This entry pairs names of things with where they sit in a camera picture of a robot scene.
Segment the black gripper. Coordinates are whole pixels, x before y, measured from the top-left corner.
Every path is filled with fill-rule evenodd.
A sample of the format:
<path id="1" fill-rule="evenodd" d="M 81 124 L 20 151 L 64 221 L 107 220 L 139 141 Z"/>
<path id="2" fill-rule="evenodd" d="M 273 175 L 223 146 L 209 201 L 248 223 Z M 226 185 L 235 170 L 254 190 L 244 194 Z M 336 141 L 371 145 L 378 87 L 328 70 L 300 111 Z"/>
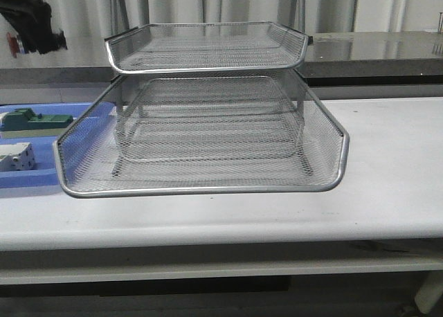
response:
<path id="1" fill-rule="evenodd" d="M 1 0 L 1 15 L 30 52 L 43 55 L 67 48 L 64 33 L 53 32 L 51 6 L 44 0 Z"/>

